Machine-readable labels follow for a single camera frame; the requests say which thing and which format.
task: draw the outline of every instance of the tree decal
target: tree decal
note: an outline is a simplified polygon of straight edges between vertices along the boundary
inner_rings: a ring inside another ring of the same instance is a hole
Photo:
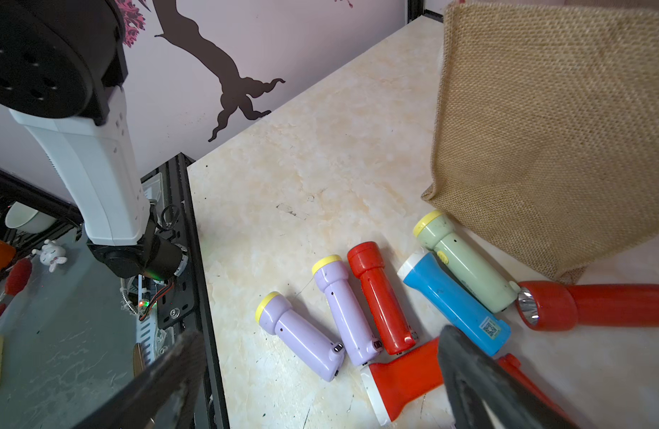
[[[144,30],[144,17],[131,1],[115,0],[115,2],[122,12],[127,29],[124,44],[131,47],[137,39],[139,30]],[[139,3],[150,12],[144,0],[139,0]],[[163,38],[171,45],[189,52],[220,80],[222,111],[218,114],[218,125],[213,129],[213,135],[208,142],[215,140],[218,132],[227,127],[229,117],[237,109],[252,121],[271,112],[254,110],[253,102],[249,97],[258,98],[264,93],[269,93],[275,85],[284,83],[283,79],[275,78],[265,83],[252,78],[242,78],[232,57],[210,40],[204,39],[198,32],[198,24],[195,21],[177,12],[177,0],[153,0],[153,8],[163,28],[163,33],[155,37]]]
[[[145,30],[144,16],[139,12],[139,8],[129,0],[115,0],[115,2],[118,4],[119,11],[124,18],[124,44],[127,47],[132,47],[134,42],[137,41],[139,30]]]

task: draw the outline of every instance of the wall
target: wall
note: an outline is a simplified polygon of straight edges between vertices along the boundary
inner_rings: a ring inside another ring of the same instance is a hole
[[[254,123],[238,108],[227,127],[208,142],[222,111],[220,80],[167,37],[155,37],[168,35],[157,12],[174,0],[155,4],[146,0],[145,5],[137,0],[134,4],[118,1],[134,17],[130,26],[135,27],[131,34],[135,41],[124,49],[129,70],[124,88],[140,174],[178,152],[200,158]],[[258,98],[249,98],[253,109],[263,113],[401,28],[404,10],[404,0],[177,0],[177,12],[194,20],[200,35],[231,57],[242,78],[285,81]],[[227,55],[216,58],[206,53],[205,59],[212,60],[218,72]],[[223,80],[236,85],[226,76]],[[2,106],[0,168],[71,200],[38,143]]]

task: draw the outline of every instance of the blue flashlight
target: blue flashlight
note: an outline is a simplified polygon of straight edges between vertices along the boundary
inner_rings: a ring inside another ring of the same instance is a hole
[[[398,271],[399,278],[425,295],[452,325],[465,332],[479,348],[493,356],[511,336],[511,328],[498,320],[472,295],[439,268],[437,258],[421,249]]]

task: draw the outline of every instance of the flashlight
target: flashlight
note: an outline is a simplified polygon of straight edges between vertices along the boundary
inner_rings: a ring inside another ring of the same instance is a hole
[[[439,268],[435,256],[421,249],[399,268],[399,278],[425,295],[452,325],[460,329],[489,356],[493,356],[511,336],[511,328],[498,320],[482,304]]]
[[[344,346],[299,316],[287,298],[270,292],[256,309],[256,322],[268,333],[277,335],[320,378],[326,382],[339,373],[344,362]]]
[[[313,278],[327,297],[339,335],[354,365],[365,365],[382,351],[358,299],[349,286],[349,271],[339,255],[330,255],[313,266]]]
[[[520,287],[517,311],[535,331],[569,331],[576,325],[659,327],[659,284],[521,281]]]
[[[438,345],[439,337],[390,363],[370,364],[360,371],[360,378],[380,425],[390,424],[401,414],[407,403],[444,384],[437,361]],[[568,418],[561,407],[520,370],[520,361],[515,356],[507,354],[496,362],[537,398]]]
[[[512,304],[520,288],[506,281],[479,253],[456,234],[454,224],[442,212],[428,213],[413,228],[424,248],[437,253],[463,286],[490,312],[498,313]]]
[[[415,345],[417,334],[403,314],[394,289],[385,274],[385,261],[375,242],[352,248],[347,255],[351,271],[360,279],[360,288],[368,301],[377,331],[387,353],[403,353]]]

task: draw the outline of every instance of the qr code sticker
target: qr code sticker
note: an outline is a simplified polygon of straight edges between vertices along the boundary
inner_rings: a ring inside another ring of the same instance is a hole
[[[501,332],[501,328],[493,320],[487,317],[480,325],[482,331],[489,336],[490,339],[495,339]]]

